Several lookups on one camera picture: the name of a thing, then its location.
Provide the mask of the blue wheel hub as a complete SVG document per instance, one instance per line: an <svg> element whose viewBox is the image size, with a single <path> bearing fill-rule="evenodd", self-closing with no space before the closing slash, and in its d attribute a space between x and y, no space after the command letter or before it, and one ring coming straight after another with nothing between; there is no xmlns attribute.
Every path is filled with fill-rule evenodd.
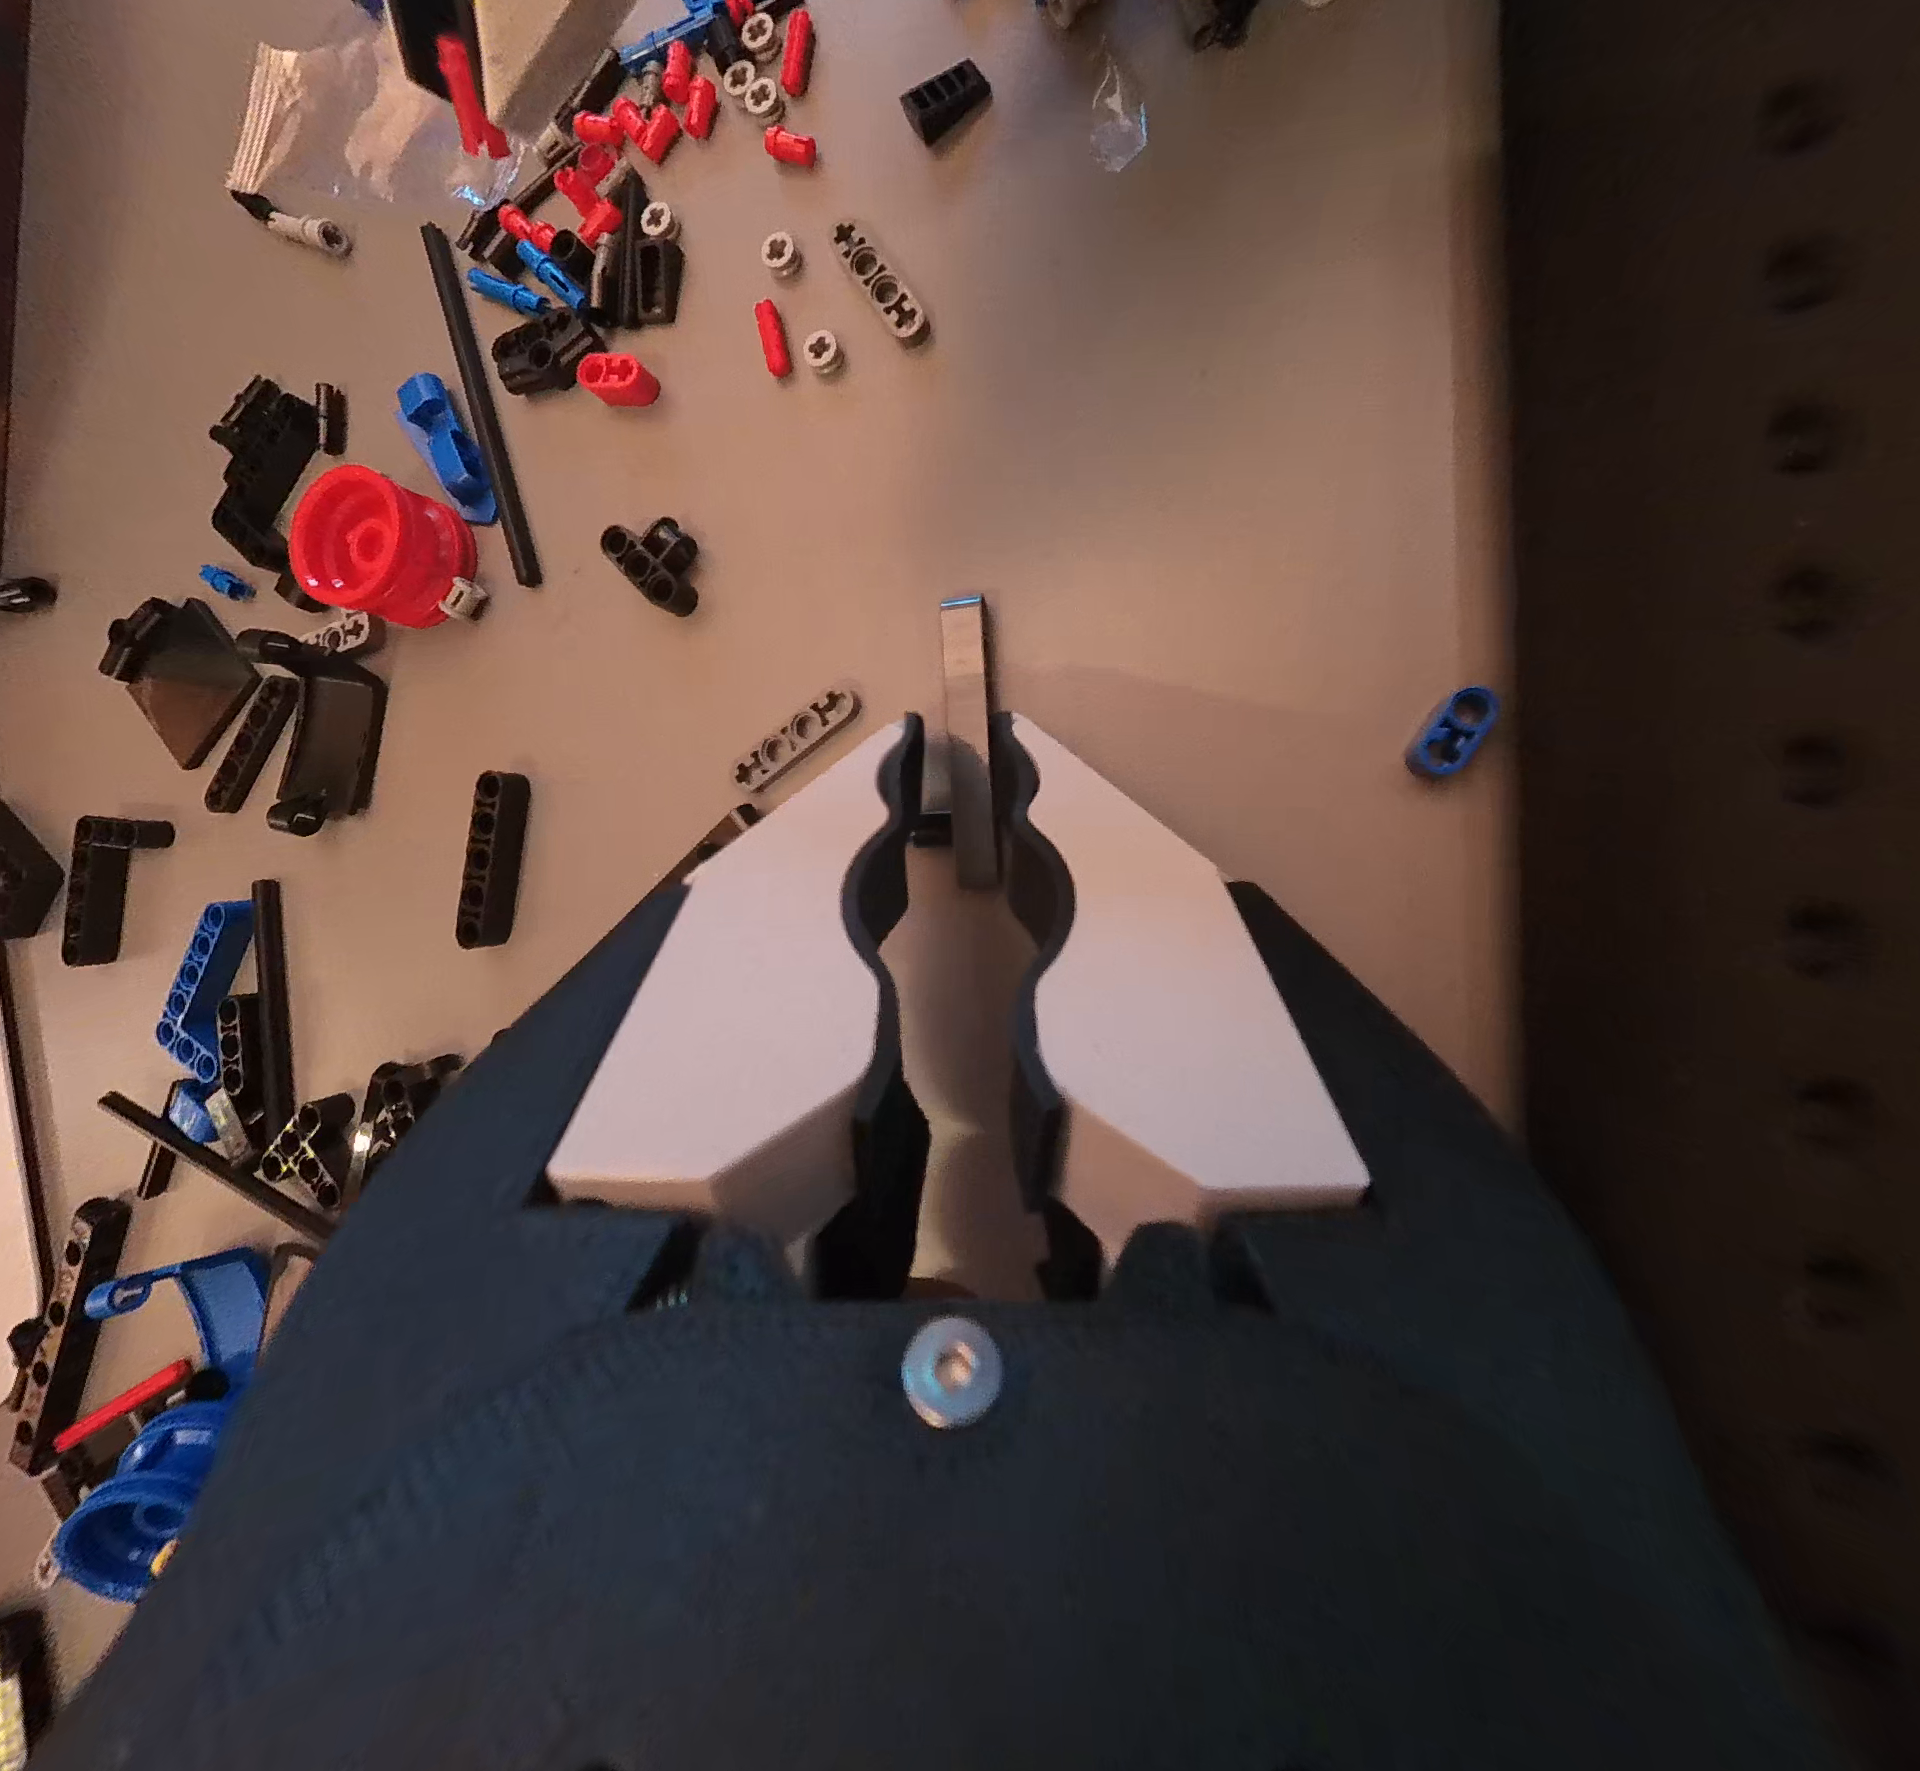
<svg viewBox="0 0 1920 1771"><path fill-rule="evenodd" d="M149 1421L55 1531L56 1576L112 1603L139 1603L162 1554L179 1542L233 1411L234 1399L189 1399Z"/></svg>

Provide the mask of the black curved panel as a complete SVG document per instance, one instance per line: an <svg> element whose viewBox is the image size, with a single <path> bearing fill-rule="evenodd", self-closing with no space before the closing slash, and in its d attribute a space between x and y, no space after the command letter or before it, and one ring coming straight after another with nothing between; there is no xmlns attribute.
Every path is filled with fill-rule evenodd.
<svg viewBox="0 0 1920 1771"><path fill-rule="evenodd" d="M360 655L325 648L284 632L251 628L239 648L299 686L292 745L268 821L276 831L311 839L371 802L388 686Z"/></svg>

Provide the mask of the blue two-hole beam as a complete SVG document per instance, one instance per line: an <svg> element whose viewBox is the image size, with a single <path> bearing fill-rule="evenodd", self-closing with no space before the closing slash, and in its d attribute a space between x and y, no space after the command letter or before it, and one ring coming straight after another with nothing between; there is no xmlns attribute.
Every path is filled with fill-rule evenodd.
<svg viewBox="0 0 1920 1771"><path fill-rule="evenodd" d="M1410 774L1440 780L1459 774L1472 761L1495 728L1501 711L1497 694L1482 684L1452 689L1439 702L1406 747Z"/></svg>

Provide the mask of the white desk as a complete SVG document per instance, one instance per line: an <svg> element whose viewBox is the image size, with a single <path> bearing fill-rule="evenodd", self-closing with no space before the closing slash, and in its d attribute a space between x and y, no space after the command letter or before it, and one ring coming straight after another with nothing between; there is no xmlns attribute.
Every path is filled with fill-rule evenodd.
<svg viewBox="0 0 1920 1771"><path fill-rule="evenodd" d="M31 0L3 567L56 605L3 619L3 800L55 854L83 814L167 818L128 870L122 950L7 947L17 1093L50 1236L137 1188L153 1024L211 900L282 886L301 1098L385 1059L474 1057L739 800L732 765L828 686L874 728L943 716L939 604L984 594L998 702L1221 870L1260 884L1507 1124L1516 1118L1513 759L1420 784L1403 747L1461 684L1509 688L1495 275L1495 0L1263 0L1188 52L1171 0L1051 30L1029 0L806 0L790 173L727 107L652 188L680 211L678 321L637 336L650 410L502 397L541 554L481 533L477 621L390 632L371 805L315 839L203 810L128 694L107 624L239 564L207 428L254 375L349 396L349 459L432 487L396 418L457 381L418 226L323 204L345 260L223 188L252 46L329 45L349 0ZM1149 144L1091 157L1102 48ZM899 93L971 57L990 104L926 150ZM836 264L867 224L923 298L902 349ZM759 262L772 231L803 252ZM753 306L781 310L769 375ZM836 333L817 376L806 333ZM699 605L650 605L599 550L676 517ZM512 937L452 925L474 780L526 774Z"/></svg>

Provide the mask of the black five-hole beam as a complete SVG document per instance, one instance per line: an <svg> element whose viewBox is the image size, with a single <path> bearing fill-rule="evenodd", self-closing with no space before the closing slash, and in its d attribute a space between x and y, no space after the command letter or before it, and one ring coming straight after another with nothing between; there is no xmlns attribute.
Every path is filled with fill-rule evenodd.
<svg viewBox="0 0 1920 1771"><path fill-rule="evenodd" d="M530 805L526 774L484 771L474 780L452 925L461 948L500 947L512 937Z"/></svg>

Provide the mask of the black slope brick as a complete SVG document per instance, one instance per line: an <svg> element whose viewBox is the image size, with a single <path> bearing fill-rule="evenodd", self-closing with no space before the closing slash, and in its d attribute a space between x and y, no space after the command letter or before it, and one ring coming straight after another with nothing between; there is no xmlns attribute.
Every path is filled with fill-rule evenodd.
<svg viewBox="0 0 1920 1771"><path fill-rule="evenodd" d="M993 88L971 57L931 74L899 93L899 110L926 150L990 104Z"/></svg>

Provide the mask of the extra long black beam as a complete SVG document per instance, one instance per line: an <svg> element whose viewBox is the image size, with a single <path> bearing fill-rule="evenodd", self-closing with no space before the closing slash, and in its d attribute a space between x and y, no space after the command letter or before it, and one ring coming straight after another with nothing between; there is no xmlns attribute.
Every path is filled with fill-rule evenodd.
<svg viewBox="0 0 1920 1771"><path fill-rule="evenodd" d="M55 1256L43 1312L15 1327L18 1358L3 1421L12 1468L39 1479L55 1462L55 1438L79 1419L101 1319L85 1313L88 1298L116 1276L131 1222L131 1202L94 1198L71 1217Z"/></svg>

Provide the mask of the long black axle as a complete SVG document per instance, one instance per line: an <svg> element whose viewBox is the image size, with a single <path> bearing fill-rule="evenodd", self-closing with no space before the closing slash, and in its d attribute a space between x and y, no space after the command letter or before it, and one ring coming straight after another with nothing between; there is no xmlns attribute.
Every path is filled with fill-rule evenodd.
<svg viewBox="0 0 1920 1771"><path fill-rule="evenodd" d="M418 235L441 302L449 346L467 397L474 438L493 490L496 522L505 542L514 581L529 589L541 588L541 554L500 423L492 390L493 371L472 321L467 289L457 268L452 245L445 231L432 219L420 222Z"/></svg>

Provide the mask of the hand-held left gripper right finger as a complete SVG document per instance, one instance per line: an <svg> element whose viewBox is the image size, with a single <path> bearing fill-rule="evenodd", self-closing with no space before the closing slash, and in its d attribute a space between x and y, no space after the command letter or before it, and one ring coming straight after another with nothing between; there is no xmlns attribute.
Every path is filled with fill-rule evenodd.
<svg viewBox="0 0 1920 1771"><path fill-rule="evenodd" d="M992 717L1002 886L1030 960L1009 1132L1047 1296L1135 1231L1357 1207L1370 1174L1228 879L1017 711Z"/></svg>

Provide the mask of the red thin axle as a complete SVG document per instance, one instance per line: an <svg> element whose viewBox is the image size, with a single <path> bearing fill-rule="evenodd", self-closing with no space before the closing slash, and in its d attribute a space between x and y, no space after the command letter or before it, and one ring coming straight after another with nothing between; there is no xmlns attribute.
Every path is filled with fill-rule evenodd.
<svg viewBox="0 0 1920 1771"><path fill-rule="evenodd" d="M139 1428L169 1402L178 1399L192 1383L198 1368L200 1366L192 1358L178 1358L156 1373L132 1383L103 1404L83 1411L81 1417L70 1421L52 1438L52 1454L68 1456L122 1421Z"/></svg>

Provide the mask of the large blue curved panel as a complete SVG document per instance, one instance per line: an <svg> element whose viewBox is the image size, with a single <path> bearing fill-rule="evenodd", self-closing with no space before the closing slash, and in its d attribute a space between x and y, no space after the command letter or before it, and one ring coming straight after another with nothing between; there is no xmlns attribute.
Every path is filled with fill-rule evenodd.
<svg viewBox="0 0 1920 1771"><path fill-rule="evenodd" d="M236 1246L106 1279L83 1296L83 1318L106 1322L128 1315L166 1282L179 1289L203 1368L224 1376L228 1393L236 1395L251 1380L265 1342L270 1255Z"/></svg>

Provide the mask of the black T-shaped beam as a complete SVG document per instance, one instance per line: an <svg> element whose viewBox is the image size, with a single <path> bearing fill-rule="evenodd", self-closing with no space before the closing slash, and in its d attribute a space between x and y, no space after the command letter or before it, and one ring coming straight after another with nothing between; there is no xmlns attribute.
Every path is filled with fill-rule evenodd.
<svg viewBox="0 0 1920 1771"><path fill-rule="evenodd" d="M676 517L657 515L641 531L609 524L599 550L650 605L671 616L690 616L699 605L694 567L699 542Z"/></svg>

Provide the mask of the short black axle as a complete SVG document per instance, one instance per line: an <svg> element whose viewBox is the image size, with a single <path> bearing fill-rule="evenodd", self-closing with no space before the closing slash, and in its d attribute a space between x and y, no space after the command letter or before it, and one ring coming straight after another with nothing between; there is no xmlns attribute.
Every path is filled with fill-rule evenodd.
<svg viewBox="0 0 1920 1771"><path fill-rule="evenodd" d="M268 1135L276 1138L297 1111L289 957L276 877L252 880L252 955L261 1015L261 1104Z"/></svg>

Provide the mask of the black L-shaped beam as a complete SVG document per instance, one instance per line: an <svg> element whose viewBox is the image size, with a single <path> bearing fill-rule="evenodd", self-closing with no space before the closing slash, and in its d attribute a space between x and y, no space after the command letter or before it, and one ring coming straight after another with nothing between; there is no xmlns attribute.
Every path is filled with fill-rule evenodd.
<svg viewBox="0 0 1920 1771"><path fill-rule="evenodd" d="M83 814L76 821L61 918L61 962L100 966L122 947L132 854L175 845L166 818Z"/></svg>

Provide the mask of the black flat panel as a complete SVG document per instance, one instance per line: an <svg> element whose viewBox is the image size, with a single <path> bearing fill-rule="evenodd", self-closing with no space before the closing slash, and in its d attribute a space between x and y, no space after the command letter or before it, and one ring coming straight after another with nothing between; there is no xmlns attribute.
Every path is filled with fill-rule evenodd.
<svg viewBox="0 0 1920 1771"><path fill-rule="evenodd" d="M149 597L115 617L100 672L127 689L187 773L203 765L261 682L252 659L196 597Z"/></svg>

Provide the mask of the clear transparent piece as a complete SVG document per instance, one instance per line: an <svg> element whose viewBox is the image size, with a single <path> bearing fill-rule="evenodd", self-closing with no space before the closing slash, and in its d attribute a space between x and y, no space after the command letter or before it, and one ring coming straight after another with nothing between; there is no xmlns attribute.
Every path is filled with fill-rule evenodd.
<svg viewBox="0 0 1920 1771"><path fill-rule="evenodd" d="M1090 148L1108 173L1125 173L1149 144L1149 114L1137 81L1112 48L1102 48L1091 92Z"/></svg>

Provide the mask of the clear plastic bag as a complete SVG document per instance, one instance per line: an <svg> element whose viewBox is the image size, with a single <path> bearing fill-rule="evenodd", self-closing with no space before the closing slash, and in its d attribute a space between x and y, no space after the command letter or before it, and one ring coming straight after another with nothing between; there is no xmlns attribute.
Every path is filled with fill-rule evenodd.
<svg viewBox="0 0 1920 1771"><path fill-rule="evenodd" d="M519 138L502 155L466 150L452 105L403 75L390 30L360 24L310 48L252 46L224 188L284 211L477 209L503 199L530 163Z"/></svg>

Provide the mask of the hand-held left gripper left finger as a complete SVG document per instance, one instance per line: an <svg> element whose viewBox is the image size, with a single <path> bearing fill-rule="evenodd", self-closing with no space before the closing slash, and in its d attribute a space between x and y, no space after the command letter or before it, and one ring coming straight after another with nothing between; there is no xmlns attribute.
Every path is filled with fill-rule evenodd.
<svg viewBox="0 0 1920 1771"><path fill-rule="evenodd" d="M905 711L694 870L546 1163L566 1202L753 1229L828 1299L896 1299L931 1133L884 944L908 910Z"/></svg>

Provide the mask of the short grey thin liftarm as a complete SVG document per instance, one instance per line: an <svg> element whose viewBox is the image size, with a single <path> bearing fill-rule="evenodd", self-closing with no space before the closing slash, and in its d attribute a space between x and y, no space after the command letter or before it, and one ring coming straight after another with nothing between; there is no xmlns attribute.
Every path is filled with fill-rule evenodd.
<svg viewBox="0 0 1920 1771"><path fill-rule="evenodd" d="M891 257L874 231L852 218L831 224L828 243L836 264L887 325L902 349L916 349L928 336L928 318L923 298L905 280L899 260Z"/></svg>

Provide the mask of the dark grey seven-hole beam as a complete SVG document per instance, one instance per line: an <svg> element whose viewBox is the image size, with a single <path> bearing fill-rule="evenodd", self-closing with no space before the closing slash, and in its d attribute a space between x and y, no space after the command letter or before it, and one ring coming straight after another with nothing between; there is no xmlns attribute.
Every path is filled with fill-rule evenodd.
<svg viewBox="0 0 1920 1771"><path fill-rule="evenodd" d="M992 753L993 672L984 594L939 605L948 826L956 884L967 892L998 888L996 779Z"/></svg>

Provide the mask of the black frame piece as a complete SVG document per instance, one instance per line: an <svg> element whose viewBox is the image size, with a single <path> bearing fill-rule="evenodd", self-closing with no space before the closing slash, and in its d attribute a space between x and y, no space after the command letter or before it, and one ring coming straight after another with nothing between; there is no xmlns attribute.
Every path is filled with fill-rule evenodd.
<svg viewBox="0 0 1920 1771"><path fill-rule="evenodd" d="M317 454L345 454L346 435L349 397L341 385L320 381L299 396L254 375L207 430L226 454L207 519L215 534L254 568L285 578L282 511Z"/></svg>

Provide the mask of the black four-hole beam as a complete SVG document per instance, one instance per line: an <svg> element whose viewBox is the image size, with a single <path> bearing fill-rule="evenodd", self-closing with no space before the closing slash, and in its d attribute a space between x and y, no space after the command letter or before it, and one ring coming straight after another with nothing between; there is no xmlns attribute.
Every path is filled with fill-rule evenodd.
<svg viewBox="0 0 1920 1771"><path fill-rule="evenodd" d="M288 672L261 679L203 787L207 811L236 814L247 804L282 732L299 708L301 689L301 682Z"/></svg>

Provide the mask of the long grey thin liftarm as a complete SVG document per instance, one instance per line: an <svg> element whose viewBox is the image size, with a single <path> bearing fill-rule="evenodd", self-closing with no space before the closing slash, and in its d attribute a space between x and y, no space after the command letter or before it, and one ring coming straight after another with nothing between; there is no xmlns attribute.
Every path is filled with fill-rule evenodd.
<svg viewBox="0 0 1920 1771"><path fill-rule="evenodd" d="M847 686L828 686L741 753L732 787L762 794L857 717L858 695Z"/></svg>

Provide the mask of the blue angled beam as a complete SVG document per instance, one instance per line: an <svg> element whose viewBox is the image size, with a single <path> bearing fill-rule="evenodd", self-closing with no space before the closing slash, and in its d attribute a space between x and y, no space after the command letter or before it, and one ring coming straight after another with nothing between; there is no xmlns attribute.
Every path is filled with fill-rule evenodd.
<svg viewBox="0 0 1920 1771"><path fill-rule="evenodd" d="M200 1084L220 1074L218 1008L252 947L252 900L203 906L153 1027L156 1047Z"/></svg>

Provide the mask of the red wheel hub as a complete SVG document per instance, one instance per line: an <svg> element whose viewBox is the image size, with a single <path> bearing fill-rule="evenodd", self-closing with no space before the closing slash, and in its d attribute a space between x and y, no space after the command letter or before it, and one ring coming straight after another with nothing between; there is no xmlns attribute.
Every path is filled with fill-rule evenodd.
<svg viewBox="0 0 1920 1771"><path fill-rule="evenodd" d="M400 628L470 613L477 589L467 519L366 465L337 465L303 487L285 550L303 596Z"/></svg>

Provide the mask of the black perpendicular connector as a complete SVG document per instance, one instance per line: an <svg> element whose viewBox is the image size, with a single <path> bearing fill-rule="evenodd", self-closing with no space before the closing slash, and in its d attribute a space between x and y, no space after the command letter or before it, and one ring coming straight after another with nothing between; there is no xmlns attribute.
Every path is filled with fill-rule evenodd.
<svg viewBox="0 0 1920 1771"><path fill-rule="evenodd" d="M573 390L580 363L603 351L590 318L554 306L500 333L492 342L492 363L500 385L523 397Z"/></svg>

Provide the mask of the white pin with black tip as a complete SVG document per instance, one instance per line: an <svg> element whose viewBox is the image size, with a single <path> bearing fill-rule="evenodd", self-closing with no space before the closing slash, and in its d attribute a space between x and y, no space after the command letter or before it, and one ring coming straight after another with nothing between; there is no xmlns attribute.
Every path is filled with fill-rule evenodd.
<svg viewBox="0 0 1920 1771"><path fill-rule="evenodd" d="M282 209L261 194L228 192L228 199L239 204L252 222L258 222L276 239L318 250L331 258L346 258L352 252L352 237L337 219Z"/></svg>

